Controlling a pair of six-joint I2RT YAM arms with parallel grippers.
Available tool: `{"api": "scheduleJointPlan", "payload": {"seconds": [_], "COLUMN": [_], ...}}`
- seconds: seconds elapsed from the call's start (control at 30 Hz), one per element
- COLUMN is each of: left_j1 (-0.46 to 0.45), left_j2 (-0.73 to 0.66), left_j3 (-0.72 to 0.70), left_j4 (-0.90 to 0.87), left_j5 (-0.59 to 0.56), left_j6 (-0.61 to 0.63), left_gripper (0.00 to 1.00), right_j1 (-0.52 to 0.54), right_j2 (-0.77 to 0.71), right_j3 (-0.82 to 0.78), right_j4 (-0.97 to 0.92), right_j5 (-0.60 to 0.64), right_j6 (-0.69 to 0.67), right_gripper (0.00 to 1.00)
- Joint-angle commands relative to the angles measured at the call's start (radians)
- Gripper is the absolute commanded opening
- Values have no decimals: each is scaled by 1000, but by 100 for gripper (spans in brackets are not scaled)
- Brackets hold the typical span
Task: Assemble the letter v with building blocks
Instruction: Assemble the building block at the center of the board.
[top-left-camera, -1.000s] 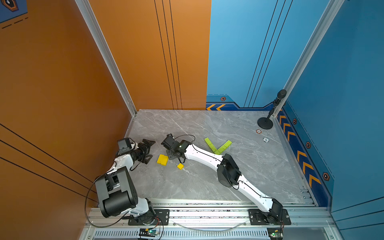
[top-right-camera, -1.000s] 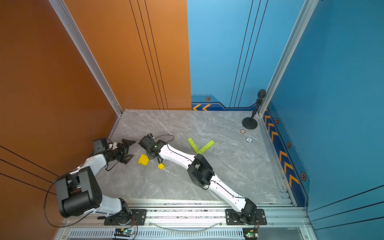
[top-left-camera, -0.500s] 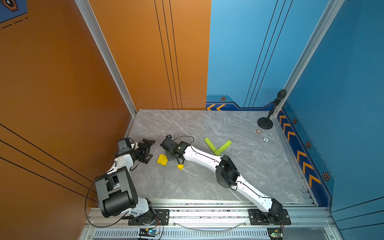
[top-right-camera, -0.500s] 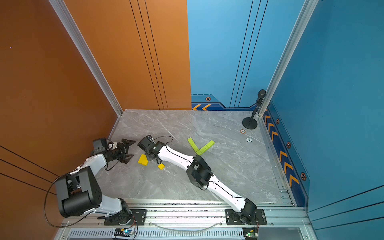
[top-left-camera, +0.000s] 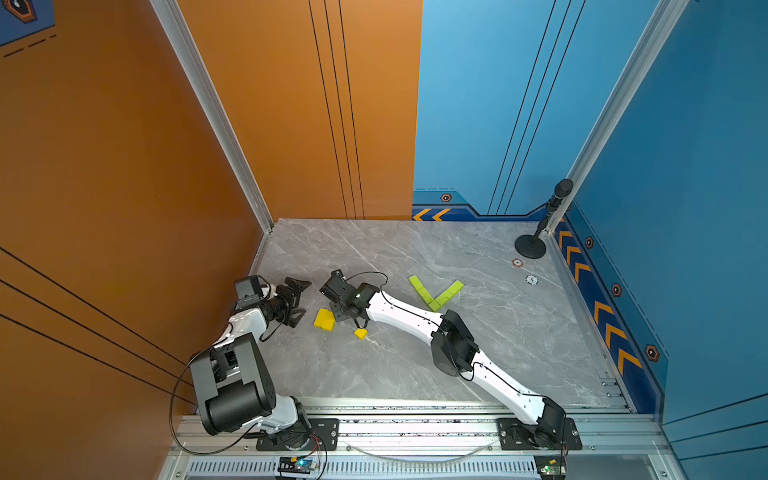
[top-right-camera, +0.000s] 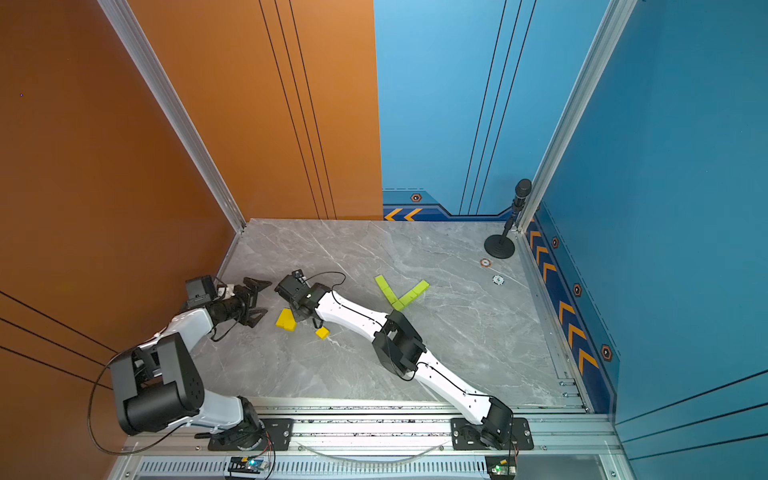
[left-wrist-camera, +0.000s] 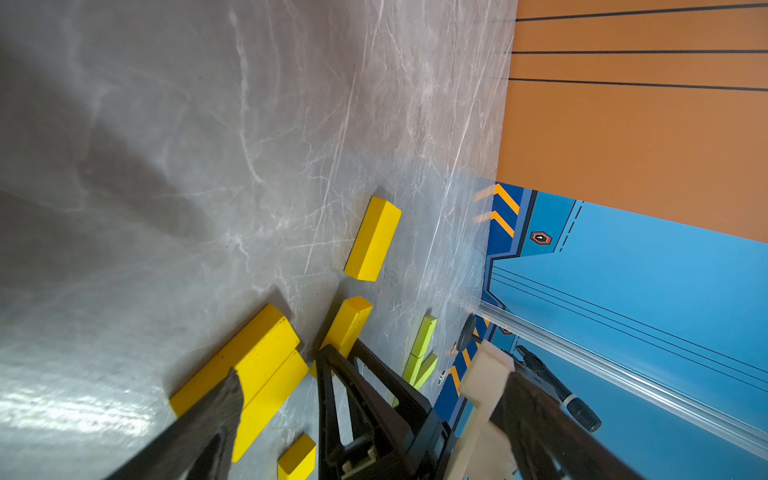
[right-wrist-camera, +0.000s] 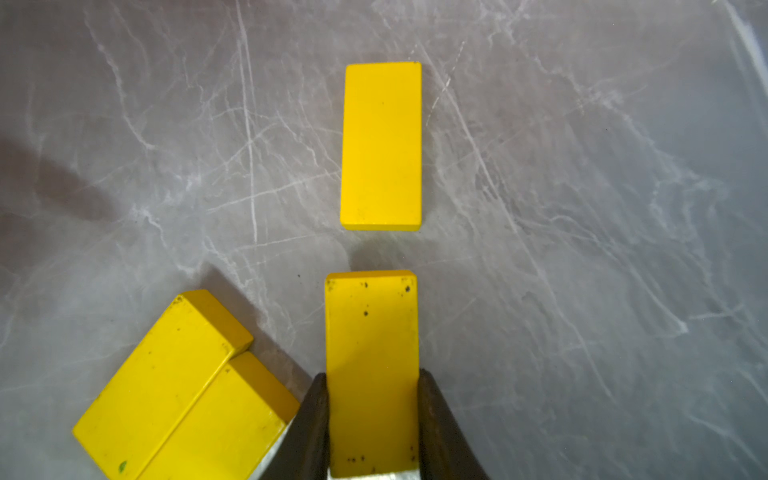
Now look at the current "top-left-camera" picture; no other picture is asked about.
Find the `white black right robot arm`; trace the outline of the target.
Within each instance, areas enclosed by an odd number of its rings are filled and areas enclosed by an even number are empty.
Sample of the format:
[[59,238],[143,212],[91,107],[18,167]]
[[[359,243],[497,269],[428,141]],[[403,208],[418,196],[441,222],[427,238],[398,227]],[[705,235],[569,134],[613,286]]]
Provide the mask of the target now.
[[495,364],[481,350],[458,313],[429,312],[368,283],[358,287],[347,283],[339,288],[323,286],[320,292],[336,313],[353,320],[390,325],[424,341],[440,371],[473,383],[500,401],[529,431],[534,447],[555,450],[565,443],[565,410]]

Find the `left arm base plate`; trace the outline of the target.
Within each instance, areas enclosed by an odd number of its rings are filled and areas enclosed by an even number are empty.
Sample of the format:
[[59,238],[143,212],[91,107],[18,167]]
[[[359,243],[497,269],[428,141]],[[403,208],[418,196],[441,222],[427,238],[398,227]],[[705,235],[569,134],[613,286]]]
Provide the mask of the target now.
[[317,447],[321,453],[335,451],[340,421],[333,417],[310,418],[277,434],[258,438],[259,452],[309,451]]

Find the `lime green long block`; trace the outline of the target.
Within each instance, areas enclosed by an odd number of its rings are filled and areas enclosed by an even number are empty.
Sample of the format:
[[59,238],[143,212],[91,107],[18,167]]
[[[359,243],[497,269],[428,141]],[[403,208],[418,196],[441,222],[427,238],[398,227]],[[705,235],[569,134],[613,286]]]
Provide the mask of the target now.
[[451,298],[452,298],[452,297],[453,297],[453,294],[452,294],[450,291],[446,290],[446,291],[442,292],[442,293],[441,293],[441,294],[440,294],[440,295],[439,295],[439,296],[438,296],[438,297],[435,299],[435,301],[436,301],[438,304],[440,304],[440,305],[445,305],[447,302],[449,302],[449,301],[451,300]]
[[447,289],[451,295],[458,294],[464,288],[464,284],[461,281],[454,281],[453,284]]
[[418,293],[426,304],[430,304],[434,301],[434,298],[426,289],[420,289]]
[[411,286],[417,291],[425,291],[425,287],[417,275],[412,275],[408,278]]

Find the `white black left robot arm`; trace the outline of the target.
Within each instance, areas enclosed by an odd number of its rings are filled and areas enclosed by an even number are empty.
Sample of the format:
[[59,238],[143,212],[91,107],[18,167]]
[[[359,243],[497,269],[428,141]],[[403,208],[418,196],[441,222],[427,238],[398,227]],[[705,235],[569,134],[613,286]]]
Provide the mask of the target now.
[[273,285],[259,275],[235,282],[237,299],[225,331],[185,367],[207,434],[244,429],[243,438],[265,438],[278,449],[308,446],[313,429],[304,407],[276,392],[260,345],[269,338],[270,326],[298,324],[305,313],[301,294],[311,285],[292,277]]

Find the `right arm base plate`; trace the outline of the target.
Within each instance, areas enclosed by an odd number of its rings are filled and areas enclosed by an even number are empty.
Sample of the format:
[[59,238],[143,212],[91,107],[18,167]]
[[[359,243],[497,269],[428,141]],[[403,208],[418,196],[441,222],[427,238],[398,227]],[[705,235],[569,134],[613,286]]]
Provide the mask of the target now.
[[514,417],[497,419],[496,427],[504,451],[555,451],[565,447],[570,452],[583,449],[580,433],[571,417],[565,417],[555,430],[526,425]]

